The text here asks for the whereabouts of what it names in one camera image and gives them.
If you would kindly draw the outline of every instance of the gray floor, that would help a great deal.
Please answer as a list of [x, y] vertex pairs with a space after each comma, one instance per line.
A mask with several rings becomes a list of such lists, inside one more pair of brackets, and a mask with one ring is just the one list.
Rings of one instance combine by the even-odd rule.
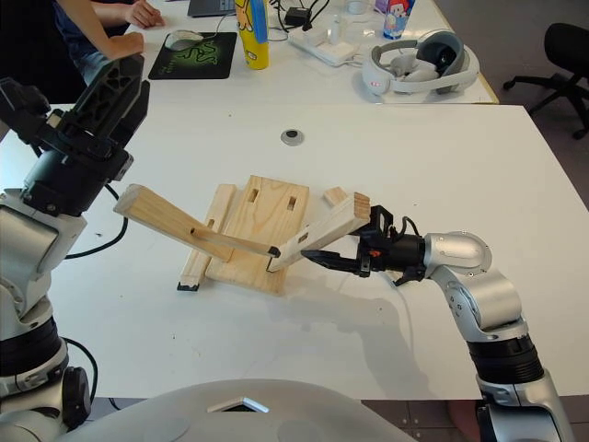
[[[560, 71], [544, 54], [544, 33], [563, 22], [589, 29], [587, 0], [435, 0], [450, 26], [479, 57], [482, 73], [501, 104], [528, 109], [548, 92], [516, 85], [502, 90], [513, 76], [551, 76]], [[589, 134], [581, 141], [572, 133], [583, 126], [567, 99], [558, 99], [534, 116], [572, 184], [589, 207]]]
[[[558, 69], [544, 55], [543, 38], [557, 21], [589, 28], [589, 0], [436, 0], [450, 25], [478, 55], [482, 72], [502, 104], [529, 108], [546, 91], [517, 85], [502, 90], [515, 75], [551, 76]], [[539, 112], [534, 121], [589, 207], [589, 135], [581, 141], [572, 132], [581, 123], [566, 99]], [[137, 400], [117, 399], [121, 407]], [[416, 439], [429, 442], [464, 442], [452, 425], [444, 401], [364, 401], [364, 404]], [[589, 440], [589, 397], [564, 398], [564, 405], [579, 441]], [[106, 398], [97, 398], [90, 420], [113, 413]]]

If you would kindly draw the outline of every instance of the person's hand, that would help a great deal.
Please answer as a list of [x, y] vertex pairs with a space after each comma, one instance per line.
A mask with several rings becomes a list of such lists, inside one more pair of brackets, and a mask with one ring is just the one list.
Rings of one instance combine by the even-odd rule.
[[124, 12], [124, 19], [141, 29], [164, 25], [161, 13], [145, 0], [137, 0], [132, 5], [128, 5]]
[[144, 36], [140, 32], [130, 32], [109, 38], [109, 48], [103, 52], [107, 58], [115, 60], [133, 53], [143, 52]]

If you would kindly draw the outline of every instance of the white desk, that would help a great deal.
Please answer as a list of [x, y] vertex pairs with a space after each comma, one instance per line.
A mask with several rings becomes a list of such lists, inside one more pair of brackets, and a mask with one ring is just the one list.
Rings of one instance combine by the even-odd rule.
[[[292, 127], [306, 136], [299, 147], [280, 141]], [[135, 164], [115, 188], [145, 184], [199, 218], [218, 183], [243, 187], [253, 173], [309, 185], [307, 220], [327, 211], [319, 196], [340, 185], [411, 216], [421, 233], [480, 235], [518, 288], [560, 394], [589, 393], [589, 214], [523, 108], [160, 103], [128, 147]], [[33, 160], [10, 134], [0, 145], [2, 187], [19, 187]], [[77, 251], [119, 231], [112, 206], [103, 192]], [[353, 241], [331, 249], [350, 256]], [[478, 396], [467, 347], [431, 282], [397, 293], [377, 274], [298, 262], [284, 297], [213, 282], [177, 292], [187, 253], [131, 223], [116, 247], [54, 272], [59, 331], [97, 358], [99, 396], [223, 378], [299, 379], [361, 399]], [[75, 349], [72, 363], [89, 368]]]
[[[187, 17], [188, 1], [163, 2], [154, 0], [167, 25], [159, 29], [139, 30], [145, 39], [144, 75], [151, 70], [154, 60], [166, 35], [174, 29], [214, 31], [219, 17]], [[319, 16], [317, 23], [329, 24], [332, 15], [341, 10], [343, 0], [331, 0]], [[271, 26], [278, 26], [276, 13], [269, 9]], [[382, 37], [384, 16], [375, 12], [363, 16], [346, 16], [352, 23], [345, 37], [348, 41], [361, 44], [361, 52], [367, 52], [377, 44], [388, 42]], [[235, 17], [226, 17], [221, 31], [237, 30]], [[432, 29], [448, 29], [447, 22], [433, 0], [418, 0], [411, 13], [404, 37], [419, 38]], [[283, 33], [271, 30], [272, 39], [283, 38]], [[435, 92], [412, 95], [389, 93], [379, 99], [365, 90], [360, 69], [352, 66], [330, 67], [314, 56], [302, 52], [286, 41], [271, 42], [271, 65], [262, 71], [253, 71], [246, 66], [241, 40], [237, 38], [231, 75], [225, 80], [156, 80], [152, 82], [152, 102], [190, 103], [209, 105], [211, 103], [234, 104], [354, 104], [369, 102], [390, 103], [493, 103], [495, 95], [481, 76], [477, 82], [461, 93], [439, 96]]]

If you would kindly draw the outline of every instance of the yellow bottle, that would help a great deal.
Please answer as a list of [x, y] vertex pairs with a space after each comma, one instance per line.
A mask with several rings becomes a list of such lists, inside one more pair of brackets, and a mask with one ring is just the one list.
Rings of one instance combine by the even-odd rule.
[[265, 69], [270, 63], [266, 1], [236, 0], [236, 14], [246, 63], [251, 69]]

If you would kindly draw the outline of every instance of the black office chair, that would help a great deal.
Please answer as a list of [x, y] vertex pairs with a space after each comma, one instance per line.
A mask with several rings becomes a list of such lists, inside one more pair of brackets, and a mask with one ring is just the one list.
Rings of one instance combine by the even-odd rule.
[[572, 77], [567, 79], [560, 74], [551, 78], [515, 76], [513, 80], [503, 84], [503, 89], [509, 90], [515, 83], [530, 83], [556, 89], [556, 92], [530, 109], [529, 114], [532, 115], [558, 97], [566, 97], [583, 122], [583, 129], [572, 134], [575, 140], [580, 140], [589, 132], [589, 110], [583, 103], [583, 99], [589, 99], [589, 90], [577, 85], [582, 78], [589, 79], [589, 30], [565, 23], [554, 23], [544, 36], [544, 51], [552, 63], [572, 72]]

